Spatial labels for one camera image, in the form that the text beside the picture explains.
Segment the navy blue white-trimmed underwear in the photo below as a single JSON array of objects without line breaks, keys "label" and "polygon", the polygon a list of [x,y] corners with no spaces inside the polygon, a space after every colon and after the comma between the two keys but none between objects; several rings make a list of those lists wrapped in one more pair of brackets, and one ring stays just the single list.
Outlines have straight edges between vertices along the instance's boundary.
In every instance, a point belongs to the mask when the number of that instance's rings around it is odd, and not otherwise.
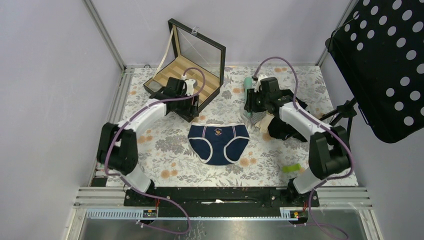
[{"label": "navy blue white-trimmed underwear", "polygon": [[225,166],[240,160],[250,136],[243,123],[192,123],[187,140],[204,164]]}]

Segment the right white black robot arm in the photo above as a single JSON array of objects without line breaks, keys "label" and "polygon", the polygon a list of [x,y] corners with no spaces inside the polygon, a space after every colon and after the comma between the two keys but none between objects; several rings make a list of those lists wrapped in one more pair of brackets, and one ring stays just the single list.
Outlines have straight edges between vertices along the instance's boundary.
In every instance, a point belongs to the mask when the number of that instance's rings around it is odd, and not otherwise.
[{"label": "right white black robot arm", "polygon": [[353,172],[352,153],[347,131],[342,126],[333,127],[305,111],[286,90],[246,91],[244,109],[247,112],[267,111],[295,129],[309,143],[308,168],[287,185],[287,201],[293,206],[307,199],[307,192],[327,180],[341,179],[341,172]]}]

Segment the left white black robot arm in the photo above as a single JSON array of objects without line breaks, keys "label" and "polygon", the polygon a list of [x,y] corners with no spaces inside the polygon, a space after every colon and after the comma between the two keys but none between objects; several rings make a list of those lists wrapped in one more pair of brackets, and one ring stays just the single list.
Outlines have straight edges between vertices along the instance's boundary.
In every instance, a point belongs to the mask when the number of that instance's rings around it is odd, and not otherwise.
[{"label": "left white black robot arm", "polygon": [[199,81],[182,76],[170,77],[165,87],[150,95],[140,110],[118,123],[107,122],[101,129],[96,159],[103,164],[107,176],[121,180],[136,192],[136,199],[144,206],[152,204],[155,192],[152,180],[141,170],[138,138],[156,121],[170,112],[181,112],[193,117],[198,112]]}]

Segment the grey striped cloth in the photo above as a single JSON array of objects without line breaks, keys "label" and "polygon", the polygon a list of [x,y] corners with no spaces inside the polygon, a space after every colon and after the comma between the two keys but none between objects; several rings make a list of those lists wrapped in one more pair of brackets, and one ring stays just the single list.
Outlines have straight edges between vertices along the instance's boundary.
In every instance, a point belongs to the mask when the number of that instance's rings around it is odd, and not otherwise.
[{"label": "grey striped cloth", "polygon": [[252,112],[249,116],[249,122],[251,125],[255,125],[258,122],[260,122],[265,116],[267,115],[267,113],[265,111],[263,112]]}]

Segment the tan beige cloth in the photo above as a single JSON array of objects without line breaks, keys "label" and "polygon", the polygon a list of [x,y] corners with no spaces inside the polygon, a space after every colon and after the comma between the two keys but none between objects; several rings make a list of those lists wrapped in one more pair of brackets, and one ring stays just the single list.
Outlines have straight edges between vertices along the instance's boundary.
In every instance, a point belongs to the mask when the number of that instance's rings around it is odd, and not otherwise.
[{"label": "tan beige cloth", "polygon": [[259,128],[259,132],[266,134],[268,133],[268,127],[273,120],[274,116],[270,114],[266,114],[264,118],[262,118],[259,122],[256,123],[256,127]]}]

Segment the mint green rolled cloth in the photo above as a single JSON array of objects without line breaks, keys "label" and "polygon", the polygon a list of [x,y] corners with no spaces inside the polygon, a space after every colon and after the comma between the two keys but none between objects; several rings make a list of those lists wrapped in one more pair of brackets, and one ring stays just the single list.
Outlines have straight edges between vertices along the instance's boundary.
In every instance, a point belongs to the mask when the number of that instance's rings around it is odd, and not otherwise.
[{"label": "mint green rolled cloth", "polygon": [[[245,77],[243,80],[243,89],[244,89],[244,104],[247,103],[247,97],[248,97],[248,89],[251,89],[253,86],[253,78],[251,76]],[[246,111],[243,109],[244,115],[249,118],[251,117],[252,113]]]}]

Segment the black cloth pile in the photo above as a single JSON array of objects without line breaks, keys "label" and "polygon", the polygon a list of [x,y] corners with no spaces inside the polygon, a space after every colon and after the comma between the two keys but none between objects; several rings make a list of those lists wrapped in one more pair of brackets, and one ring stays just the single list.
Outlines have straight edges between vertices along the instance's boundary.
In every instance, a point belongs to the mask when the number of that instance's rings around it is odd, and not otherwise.
[{"label": "black cloth pile", "polygon": [[304,115],[301,106],[290,96],[285,96],[285,104],[268,126],[268,133],[275,139],[287,140],[294,137],[302,142],[308,142],[314,134],[309,114]]}]

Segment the black wooden compartment box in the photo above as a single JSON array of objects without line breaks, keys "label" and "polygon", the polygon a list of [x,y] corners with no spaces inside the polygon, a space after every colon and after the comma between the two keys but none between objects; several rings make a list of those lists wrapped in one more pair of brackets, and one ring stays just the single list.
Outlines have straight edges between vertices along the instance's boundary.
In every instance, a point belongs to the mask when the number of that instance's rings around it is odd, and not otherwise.
[{"label": "black wooden compartment box", "polygon": [[184,120],[191,122],[220,93],[224,82],[226,47],[173,18],[168,20],[168,27],[172,33],[174,59],[143,86],[152,95],[158,91],[164,93],[169,78],[180,79],[190,67],[200,69],[205,75],[205,86],[198,97],[192,100],[193,103],[197,102],[197,109],[192,107],[191,111],[176,111]]}]

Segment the green small block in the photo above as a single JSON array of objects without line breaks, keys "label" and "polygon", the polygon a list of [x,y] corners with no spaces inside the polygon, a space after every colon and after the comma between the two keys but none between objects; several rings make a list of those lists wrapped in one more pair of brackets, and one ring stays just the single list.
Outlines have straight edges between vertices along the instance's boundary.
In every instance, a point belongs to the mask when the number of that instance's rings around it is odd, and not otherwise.
[{"label": "green small block", "polygon": [[282,171],[284,173],[292,173],[292,172],[300,171],[301,168],[302,168],[302,166],[299,163],[296,163],[296,164],[292,164],[292,165],[284,165],[282,167]]}]

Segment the black tripod stand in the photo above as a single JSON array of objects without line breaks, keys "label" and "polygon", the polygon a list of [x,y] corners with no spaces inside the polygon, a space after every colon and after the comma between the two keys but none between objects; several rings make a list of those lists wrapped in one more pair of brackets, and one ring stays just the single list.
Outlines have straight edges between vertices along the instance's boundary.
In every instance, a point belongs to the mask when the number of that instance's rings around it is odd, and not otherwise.
[{"label": "black tripod stand", "polygon": [[319,120],[324,121],[330,117],[333,119],[329,122],[329,125],[335,126],[342,119],[347,119],[347,138],[350,139],[351,129],[353,124],[353,118],[357,115],[355,105],[357,100],[353,97],[351,100],[347,100],[343,105],[338,105],[334,110],[324,114]]}]

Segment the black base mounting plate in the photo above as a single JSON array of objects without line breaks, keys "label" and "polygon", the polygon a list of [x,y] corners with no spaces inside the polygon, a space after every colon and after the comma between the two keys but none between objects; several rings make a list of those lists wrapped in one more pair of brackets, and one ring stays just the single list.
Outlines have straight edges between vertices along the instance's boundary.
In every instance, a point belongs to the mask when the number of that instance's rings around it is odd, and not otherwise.
[{"label": "black base mounting plate", "polygon": [[316,192],[294,196],[284,187],[153,187],[125,192],[125,207],[151,207],[160,218],[280,217],[281,208],[319,207]]}]

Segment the black perforated panel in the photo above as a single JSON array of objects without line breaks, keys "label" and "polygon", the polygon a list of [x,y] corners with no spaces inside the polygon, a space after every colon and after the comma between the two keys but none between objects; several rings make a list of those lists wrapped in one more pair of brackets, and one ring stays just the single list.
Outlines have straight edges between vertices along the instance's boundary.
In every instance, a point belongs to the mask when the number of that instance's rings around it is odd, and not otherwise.
[{"label": "black perforated panel", "polygon": [[424,127],[423,1],[359,0],[325,45],[379,140]]}]

